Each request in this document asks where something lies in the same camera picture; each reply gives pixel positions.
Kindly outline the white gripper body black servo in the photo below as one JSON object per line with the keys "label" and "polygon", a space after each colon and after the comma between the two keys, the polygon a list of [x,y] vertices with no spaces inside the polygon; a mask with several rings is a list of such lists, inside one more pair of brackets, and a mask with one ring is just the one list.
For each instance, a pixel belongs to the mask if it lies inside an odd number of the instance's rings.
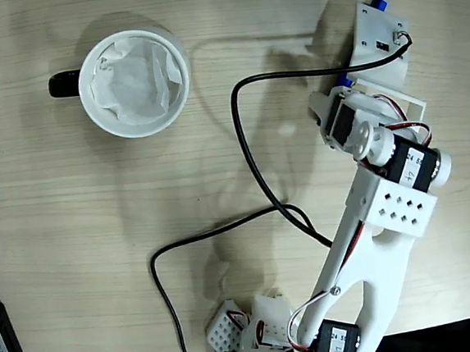
{"label": "white gripper body black servo", "polygon": [[398,150],[395,135],[386,128],[395,122],[393,108],[346,86],[336,86],[328,95],[331,110],[321,129],[324,141],[364,166],[393,166]]}

